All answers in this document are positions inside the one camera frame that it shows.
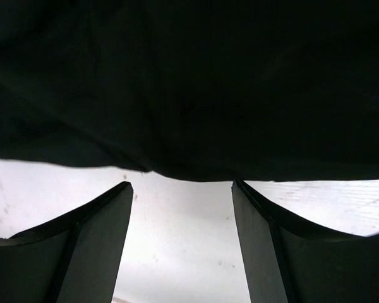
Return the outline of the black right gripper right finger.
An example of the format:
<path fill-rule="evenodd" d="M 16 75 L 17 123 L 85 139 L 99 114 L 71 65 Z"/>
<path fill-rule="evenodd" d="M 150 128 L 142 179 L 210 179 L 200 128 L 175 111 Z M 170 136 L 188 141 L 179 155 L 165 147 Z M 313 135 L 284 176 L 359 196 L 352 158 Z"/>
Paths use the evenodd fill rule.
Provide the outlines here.
<path fill-rule="evenodd" d="M 252 302 L 379 302 L 379 234 L 311 222 L 243 181 L 232 200 Z"/>

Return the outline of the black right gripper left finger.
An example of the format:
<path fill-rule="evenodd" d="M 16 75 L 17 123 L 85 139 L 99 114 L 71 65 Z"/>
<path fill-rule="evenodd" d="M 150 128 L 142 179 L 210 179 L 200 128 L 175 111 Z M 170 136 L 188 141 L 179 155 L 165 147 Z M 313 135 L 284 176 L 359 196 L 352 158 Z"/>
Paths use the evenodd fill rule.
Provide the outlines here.
<path fill-rule="evenodd" d="M 0 302 L 111 302 L 132 202 L 133 188 L 122 182 L 0 239 Z"/>

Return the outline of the black trousers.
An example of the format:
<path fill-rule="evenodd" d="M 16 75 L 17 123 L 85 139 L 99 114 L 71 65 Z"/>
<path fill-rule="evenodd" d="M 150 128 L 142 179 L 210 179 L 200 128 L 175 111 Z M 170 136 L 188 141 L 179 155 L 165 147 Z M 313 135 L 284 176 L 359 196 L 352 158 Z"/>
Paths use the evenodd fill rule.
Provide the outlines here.
<path fill-rule="evenodd" d="M 0 1 L 0 159 L 379 179 L 379 1 Z"/>

